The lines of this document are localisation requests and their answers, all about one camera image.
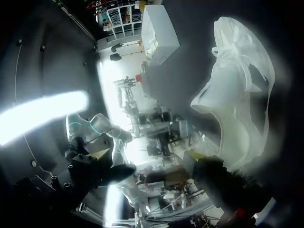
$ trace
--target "bolt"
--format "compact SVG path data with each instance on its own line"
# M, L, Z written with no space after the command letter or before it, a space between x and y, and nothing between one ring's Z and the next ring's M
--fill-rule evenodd
M57 188L59 186L59 180L57 176L52 176L51 177L51 185L54 188Z
M33 167L37 166L37 162L35 160L32 160L31 164L32 164Z
M56 181L57 179L58 179L57 176L52 176L52 177L51 177L51 180L52 180L52 181Z
M69 189L72 185L71 185L70 183L65 183L63 186L64 186L66 189Z

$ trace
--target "dark wall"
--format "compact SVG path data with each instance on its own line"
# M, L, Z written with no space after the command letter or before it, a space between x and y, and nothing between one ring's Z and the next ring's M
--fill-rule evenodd
M106 114L96 68L99 55L93 50L95 43L69 16L52 1L32 1L22 14L10 15L6 22L7 36L1 39L5 40L5 45L1 46L0 112L16 104L15 71L20 51L16 77L17 104L44 95L84 90L89 93L90 105L81 116L93 117L98 112ZM21 49L16 46L19 39L22 39ZM40 51L42 45L45 46L44 52ZM45 170L56 174L66 168L67 163L62 157L68 148L65 118L26 136L38 164ZM108 139L99 139L92 150L99 151L108 146L104 144L105 140ZM33 158L23 137L0 150L0 166L9 181L15 182L35 174L44 178L48 176L30 165Z

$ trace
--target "metal shelving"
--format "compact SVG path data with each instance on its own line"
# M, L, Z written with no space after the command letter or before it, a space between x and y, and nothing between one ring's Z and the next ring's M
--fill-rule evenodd
M118 36L118 34L122 33L123 37L129 37L129 32L127 33L127 31L130 31L130 29L125 28L125 26L131 25L132 26L132 35L130 36L136 36L138 35L136 32L136 30L140 30L141 26L136 26L134 27L135 24L141 24L142 20L141 20L141 15L138 14L133 14L133 9L132 7L135 7L136 4L130 4L130 5L124 5L124 6L119 6L119 7L115 7L112 9L108 9L107 10L107 15L109 18L110 23L113 25L113 29L112 29L112 33L115 37L115 39L119 39L122 38L121 35ZM130 22L129 23L124 23L123 22L123 17L122 17L122 8L128 8L129 10L129 16L130 16Z

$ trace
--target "robotic arm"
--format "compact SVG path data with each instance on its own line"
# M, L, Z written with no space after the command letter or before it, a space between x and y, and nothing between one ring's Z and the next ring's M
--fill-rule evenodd
M107 134L113 138L113 166L123 164L124 154L121 153L122 148L132 141L132 136L129 132L119 126L112 125L101 113L96 114L91 121L81 118L78 114L68 115L66 118L66 133L69 143L75 147L79 144L94 143L102 134Z
M119 126L112 125L101 113L96 114L91 121L81 118L78 114L68 115L66 118L66 133L68 141L74 147L83 144L94 143L96 139L107 134L113 138L114 148L112 151L113 167L124 163L124 145L132 141L131 133ZM130 205L136 209L140 216L148 214L148 200L138 189L133 176L118 184Z

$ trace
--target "screw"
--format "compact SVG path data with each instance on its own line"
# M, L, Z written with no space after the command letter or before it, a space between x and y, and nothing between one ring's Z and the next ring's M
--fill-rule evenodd
M32 160L31 164L32 164L33 167L37 166L37 162L35 160Z
M63 186L64 186L66 189L69 189L72 185L71 185L70 183L65 183Z

